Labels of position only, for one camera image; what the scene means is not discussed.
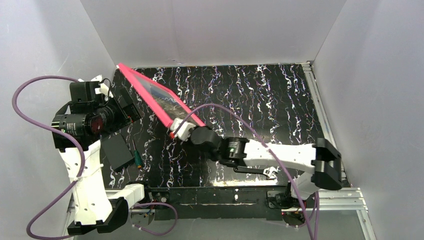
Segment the pink photo frame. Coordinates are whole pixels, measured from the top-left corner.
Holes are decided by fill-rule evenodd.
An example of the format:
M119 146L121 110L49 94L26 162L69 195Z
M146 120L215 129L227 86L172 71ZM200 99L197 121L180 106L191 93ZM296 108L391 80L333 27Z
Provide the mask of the pink photo frame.
M117 68L166 128L171 127L174 119L183 119L191 112L190 108L169 88L123 63L119 63Z

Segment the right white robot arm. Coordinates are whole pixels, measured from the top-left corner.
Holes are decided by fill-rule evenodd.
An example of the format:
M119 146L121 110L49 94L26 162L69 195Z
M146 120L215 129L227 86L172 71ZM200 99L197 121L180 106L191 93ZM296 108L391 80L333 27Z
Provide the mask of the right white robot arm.
M342 155L325 138L315 143L286 145L265 143L244 137L221 137L210 127L198 126L176 118L169 126L170 136L188 142L206 157L233 168L236 173L277 177L277 167L302 171L291 179L286 198L306 200L323 189L343 188Z

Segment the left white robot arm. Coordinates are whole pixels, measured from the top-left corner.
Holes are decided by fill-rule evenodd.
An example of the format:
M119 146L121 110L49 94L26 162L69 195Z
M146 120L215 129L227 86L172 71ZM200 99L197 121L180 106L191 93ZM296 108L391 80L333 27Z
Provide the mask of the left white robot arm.
M93 230L110 233L127 222L130 209L146 198L141 182L129 183L113 195L105 190L100 160L102 135L115 132L140 118L132 101L120 105L105 79L69 85L71 99L52 120L56 149L73 182L74 220L67 227L71 236Z

